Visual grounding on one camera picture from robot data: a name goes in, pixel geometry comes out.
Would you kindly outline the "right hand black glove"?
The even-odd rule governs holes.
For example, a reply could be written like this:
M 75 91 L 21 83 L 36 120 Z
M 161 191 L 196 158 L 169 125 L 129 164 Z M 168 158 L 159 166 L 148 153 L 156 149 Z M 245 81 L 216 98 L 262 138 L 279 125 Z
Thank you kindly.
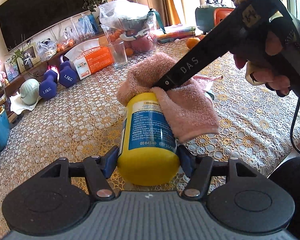
M 287 18 L 275 18 L 259 26 L 230 53 L 237 68 L 247 68 L 245 79 L 250 84 L 264 84 L 280 97 L 291 90 L 300 97 L 300 20 L 293 29 Z

